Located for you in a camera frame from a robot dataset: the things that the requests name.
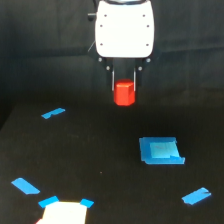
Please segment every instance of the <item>white square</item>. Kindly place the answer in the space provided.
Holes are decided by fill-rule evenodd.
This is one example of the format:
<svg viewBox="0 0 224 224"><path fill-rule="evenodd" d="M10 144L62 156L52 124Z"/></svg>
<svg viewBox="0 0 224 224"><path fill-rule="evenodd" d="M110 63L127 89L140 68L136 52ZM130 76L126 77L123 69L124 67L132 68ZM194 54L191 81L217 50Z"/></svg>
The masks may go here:
<svg viewBox="0 0 224 224"><path fill-rule="evenodd" d="M44 224L85 224L87 207L74 202L55 202L46 206Z"/></svg>
<svg viewBox="0 0 224 224"><path fill-rule="evenodd" d="M102 57L148 57L152 53L154 42L151 2L113 5L100 1L95 39L97 52Z"/></svg>

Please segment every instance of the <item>blue tape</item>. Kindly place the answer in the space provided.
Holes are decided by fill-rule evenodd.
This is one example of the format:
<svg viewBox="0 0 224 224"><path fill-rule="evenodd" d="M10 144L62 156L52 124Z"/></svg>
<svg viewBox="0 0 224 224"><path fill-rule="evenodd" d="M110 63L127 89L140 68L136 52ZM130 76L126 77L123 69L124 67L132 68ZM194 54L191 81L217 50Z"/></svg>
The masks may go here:
<svg viewBox="0 0 224 224"><path fill-rule="evenodd" d="M46 114L43 114L43 115L41 115L41 116L42 116L43 118L45 118L45 119L48 119L48 118L51 117L51 115L57 115L57 114L60 114L60 113L62 113L62 112L64 112L64 111L65 111L65 109L58 108L58 109L56 109L56 110L53 110L53 111L48 112L48 113L46 113Z"/></svg>
<svg viewBox="0 0 224 224"><path fill-rule="evenodd" d="M23 178L18 178L11 182L15 187L20 189L25 194L39 194L40 191L32 186L30 183L25 181Z"/></svg>
<svg viewBox="0 0 224 224"><path fill-rule="evenodd" d="M185 204L193 205L209 196L211 196L211 193L209 193L206 188L202 187L201 189L183 197L182 200Z"/></svg>
<svg viewBox="0 0 224 224"><path fill-rule="evenodd" d="M90 208L94 204L94 202L87 199L82 199L80 204L85 205L87 208Z"/></svg>
<svg viewBox="0 0 224 224"><path fill-rule="evenodd" d="M146 164L184 164L174 137L144 137L139 139L141 161Z"/></svg>
<svg viewBox="0 0 224 224"><path fill-rule="evenodd" d="M40 205L40 207L45 208L47 205L50 205L57 201L59 201L58 198L56 196L53 196L51 198L38 202L38 204Z"/></svg>

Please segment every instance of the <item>blue square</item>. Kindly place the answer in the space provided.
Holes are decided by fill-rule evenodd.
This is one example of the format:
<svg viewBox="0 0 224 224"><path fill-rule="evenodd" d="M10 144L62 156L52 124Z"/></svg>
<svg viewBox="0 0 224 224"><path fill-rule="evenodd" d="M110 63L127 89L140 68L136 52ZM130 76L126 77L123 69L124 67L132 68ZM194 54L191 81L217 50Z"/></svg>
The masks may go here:
<svg viewBox="0 0 224 224"><path fill-rule="evenodd" d="M180 157L176 138L144 137L139 139L141 160L146 164L184 164L185 158Z"/></svg>
<svg viewBox="0 0 224 224"><path fill-rule="evenodd" d="M39 194L40 192L38 189L36 189L34 186L32 186L23 178L18 178L14 180L12 184L16 186L17 188L19 188L25 194Z"/></svg>
<svg viewBox="0 0 224 224"><path fill-rule="evenodd" d="M182 200L185 204L194 205L195 203L211 196L211 193L204 187L201 189L194 191L191 194L188 194L187 196L183 197Z"/></svg>
<svg viewBox="0 0 224 224"><path fill-rule="evenodd" d="M152 142L150 148L152 158L180 157L175 142Z"/></svg>
<svg viewBox="0 0 224 224"><path fill-rule="evenodd" d="M57 115L57 114L60 114L60 113L62 113L62 112L64 112L65 111L65 109L62 109L62 108L58 108L58 109L55 109L55 110L53 110L53 111L50 111L50 112L48 112L48 113L46 113L46 114L43 114L43 115L41 115L43 118L45 118L45 119L48 119L48 118L50 118L51 117L51 115Z"/></svg>
<svg viewBox="0 0 224 224"><path fill-rule="evenodd" d="M51 198L45 199L43 201L38 202L41 208L45 208L47 205L53 204L54 202L58 202L58 198L53 196Z"/></svg>

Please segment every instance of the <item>blue paper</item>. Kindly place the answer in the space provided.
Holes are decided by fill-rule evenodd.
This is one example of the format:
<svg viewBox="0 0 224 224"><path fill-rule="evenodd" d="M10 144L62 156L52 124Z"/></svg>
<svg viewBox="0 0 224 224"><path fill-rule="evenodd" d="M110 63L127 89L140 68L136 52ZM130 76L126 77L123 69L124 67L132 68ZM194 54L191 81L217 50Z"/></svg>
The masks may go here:
<svg viewBox="0 0 224 224"><path fill-rule="evenodd" d="M152 142L150 148L152 158L180 157L175 142Z"/></svg>
<svg viewBox="0 0 224 224"><path fill-rule="evenodd" d="M140 138L141 160L146 164L184 164L176 142L174 137Z"/></svg>
<svg viewBox="0 0 224 224"><path fill-rule="evenodd" d="M40 205L40 207L45 208L47 205L50 205L57 201L59 201L58 198L56 196L53 196L51 198L38 202L38 204Z"/></svg>
<svg viewBox="0 0 224 224"><path fill-rule="evenodd" d="M19 188L25 194L39 194L40 191L32 186L30 183L25 181L23 178L18 178L11 182L14 186Z"/></svg>
<svg viewBox="0 0 224 224"><path fill-rule="evenodd" d="M207 189L202 187L201 189L194 191L193 193L183 197L182 200L184 201L185 204L193 205L193 204L209 197L210 195L211 195L211 193L209 193L209 191Z"/></svg>
<svg viewBox="0 0 224 224"><path fill-rule="evenodd" d="M46 114L43 114L43 115L41 115L41 116L42 116L43 118L45 118L45 119L48 119L48 118L51 117L51 115L57 115L57 114L60 114L60 113L62 113L62 112L64 112L64 111L65 111L65 109L58 108L58 109L56 109L56 110L53 110L53 111L48 112L48 113L46 113Z"/></svg>
<svg viewBox="0 0 224 224"><path fill-rule="evenodd" d="M80 202L81 205L85 205L87 208L90 208L94 202L87 200L87 199L82 199L82 201Z"/></svg>

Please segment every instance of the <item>red block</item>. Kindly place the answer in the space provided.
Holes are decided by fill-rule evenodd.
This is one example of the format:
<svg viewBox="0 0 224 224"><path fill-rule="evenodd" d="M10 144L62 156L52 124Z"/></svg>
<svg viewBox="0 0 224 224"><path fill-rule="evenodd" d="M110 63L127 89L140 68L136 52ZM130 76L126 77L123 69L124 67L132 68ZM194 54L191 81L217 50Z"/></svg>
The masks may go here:
<svg viewBox="0 0 224 224"><path fill-rule="evenodd" d="M114 102L119 106L130 106L135 102L133 81L130 79L121 79L115 83Z"/></svg>

